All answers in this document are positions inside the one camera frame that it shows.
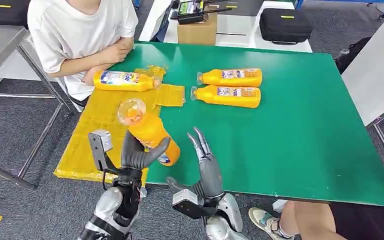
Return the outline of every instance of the green table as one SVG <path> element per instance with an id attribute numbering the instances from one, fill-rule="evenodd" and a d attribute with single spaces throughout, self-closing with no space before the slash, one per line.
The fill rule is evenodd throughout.
<path id="1" fill-rule="evenodd" d="M 226 191 L 384 206 L 384 167 L 329 54 L 140 42 L 112 70 L 168 67 L 164 83 L 184 85 L 183 107 L 163 107 L 181 149 L 172 167 L 151 165 L 147 182 L 199 179 L 186 133 L 197 126 L 218 159 Z M 261 68 L 258 108 L 191 101 L 197 72 Z"/>

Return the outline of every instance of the sneaker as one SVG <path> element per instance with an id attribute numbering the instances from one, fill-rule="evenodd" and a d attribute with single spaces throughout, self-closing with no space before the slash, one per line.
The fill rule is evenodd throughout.
<path id="1" fill-rule="evenodd" d="M 273 217 L 270 213 L 257 207 L 251 207 L 248 211 L 251 221 L 266 232 L 273 240 L 294 240 L 294 237 L 284 238 L 272 231 L 272 224 L 279 221 L 279 218 Z"/>

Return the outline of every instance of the cardboard box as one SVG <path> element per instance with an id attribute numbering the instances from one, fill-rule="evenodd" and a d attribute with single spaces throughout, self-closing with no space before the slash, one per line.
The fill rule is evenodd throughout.
<path id="1" fill-rule="evenodd" d="M 217 13 L 209 13 L 207 17 L 204 16 L 204 19 L 207 21 L 182 25 L 177 23 L 177 42 L 214 46 L 216 44 Z"/>

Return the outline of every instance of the gray carpet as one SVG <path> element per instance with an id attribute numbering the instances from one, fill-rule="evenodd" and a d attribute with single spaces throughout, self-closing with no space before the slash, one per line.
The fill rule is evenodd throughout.
<path id="1" fill-rule="evenodd" d="M 136 39 L 151 5 L 152 0 L 142 0 Z M 349 44 L 373 34 L 380 25 L 375 7 L 366 7 L 364 3 L 306 2 L 304 10 L 315 27 L 310 39 L 313 51 L 334 56 Z M 47 93 L 40 82 L 12 79 L 0 83 L 0 92 Z M 56 105 L 52 99 L 0 98 L 0 166 L 18 173 Z M 26 175 L 28 181 L 37 184 L 36 190 L 24 190 L 0 178 L 0 240 L 74 239 L 83 229 L 103 192 L 101 185 L 52 174 L 79 116 L 75 113 L 64 117 L 64 111 L 58 115 Z M 369 132 L 384 162 L 384 148 L 373 129 Z M 133 228 L 134 240 L 206 239 L 201 221 L 192 221 L 170 208 L 171 196 L 167 188 L 148 189 L 141 220 Z M 247 210 L 253 206 L 269 209 L 274 199 L 249 195 L 238 195 L 236 199 L 244 231 L 250 239 L 270 239 L 252 225 Z"/>

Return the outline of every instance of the cable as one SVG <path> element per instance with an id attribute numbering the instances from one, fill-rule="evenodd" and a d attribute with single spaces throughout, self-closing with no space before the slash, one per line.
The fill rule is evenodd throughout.
<path id="1" fill-rule="evenodd" d="M 102 176 L 102 187 L 103 187 L 103 189 L 106 191 L 107 190 L 107 188 L 105 187 L 105 174 L 107 173 L 107 169 L 105 168 L 104 170 L 103 170 L 103 176 Z"/>

